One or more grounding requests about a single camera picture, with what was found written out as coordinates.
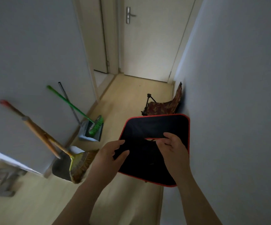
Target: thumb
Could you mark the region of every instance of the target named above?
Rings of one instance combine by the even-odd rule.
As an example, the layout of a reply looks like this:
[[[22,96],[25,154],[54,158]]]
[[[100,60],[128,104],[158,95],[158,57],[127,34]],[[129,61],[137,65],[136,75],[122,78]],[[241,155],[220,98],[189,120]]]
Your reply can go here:
[[[122,152],[121,155],[118,156],[118,158],[115,160],[115,162],[117,163],[117,165],[119,167],[122,166],[122,164],[124,163],[124,161],[128,155],[129,155],[129,150],[126,150],[126,151]]]
[[[158,149],[160,150],[160,153],[163,155],[163,157],[165,157],[168,154],[168,152],[170,151],[169,147],[171,147],[171,146],[165,145],[161,139],[156,140],[156,145],[157,145]]]

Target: patterned folding chair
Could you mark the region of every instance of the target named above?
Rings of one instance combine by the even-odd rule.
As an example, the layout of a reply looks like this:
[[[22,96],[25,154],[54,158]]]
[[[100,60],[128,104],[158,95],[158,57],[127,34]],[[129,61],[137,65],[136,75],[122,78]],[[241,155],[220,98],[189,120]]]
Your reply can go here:
[[[145,109],[142,112],[143,116],[147,115],[163,115],[163,114],[174,114],[177,111],[177,108],[179,106],[179,102],[181,99],[181,85],[182,83],[180,82],[175,97],[173,100],[169,102],[156,102],[151,94],[147,94],[147,102]],[[148,103],[149,98],[152,98],[154,102]]]

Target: green broom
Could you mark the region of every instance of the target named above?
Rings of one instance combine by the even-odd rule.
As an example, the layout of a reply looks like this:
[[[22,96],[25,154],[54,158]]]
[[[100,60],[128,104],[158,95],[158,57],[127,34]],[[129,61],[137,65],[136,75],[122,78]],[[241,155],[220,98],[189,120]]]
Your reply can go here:
[[[61,94],[59,94],[53,87],[50,85],[47,86],[47,88],[54,92],[56,95],[58,95],[61,99],[63,99],[67,104],[69,104],[70,107],[77,110],[79,113],[81,113],[85,118],[87,118],[90,122],[92,122],[91,127],[89,128],[89,135],[94,136],[96,132],[100,129],[101,125],[103,124],[103,117],[99,115],[96,119],[96,121],[91,120],[88,116],[86,116],[80,109],[78,109],[76,106],[74,106],[72,103],[70,103],[65,97],[63,97]]]

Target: door handle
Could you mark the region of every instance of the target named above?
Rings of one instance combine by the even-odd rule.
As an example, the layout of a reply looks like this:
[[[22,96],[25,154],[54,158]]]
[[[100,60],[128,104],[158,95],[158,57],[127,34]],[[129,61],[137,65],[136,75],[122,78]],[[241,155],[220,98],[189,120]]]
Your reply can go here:
[[[130,24],[130,17],[135,17],[136,15],[133,15],[130,13],[130,7],[126,7],[126,23]]]

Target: green broom handle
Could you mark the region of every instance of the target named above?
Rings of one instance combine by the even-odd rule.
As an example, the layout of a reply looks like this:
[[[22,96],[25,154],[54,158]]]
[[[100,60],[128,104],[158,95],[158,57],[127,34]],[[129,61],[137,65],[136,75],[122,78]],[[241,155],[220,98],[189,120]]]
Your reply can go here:
[[[63,99],[63,101],[65,101],[67,104],[69,104],[70,107],[74,108],[75,110],[77,110],[79,113],[81,113],[84,117],[86,117],[90,122],[95,123],[94,121],[92,121],[88,116],[86,116],[80,109],[78,109],[76,106],[74,106],[72,103],[70,103],[65,97],[63,97],[61,94],[59,94],[53,87],[51,87],[50,85],[47,86],[47,88],[54,92],[56,95],[59,96],[59,98]]]

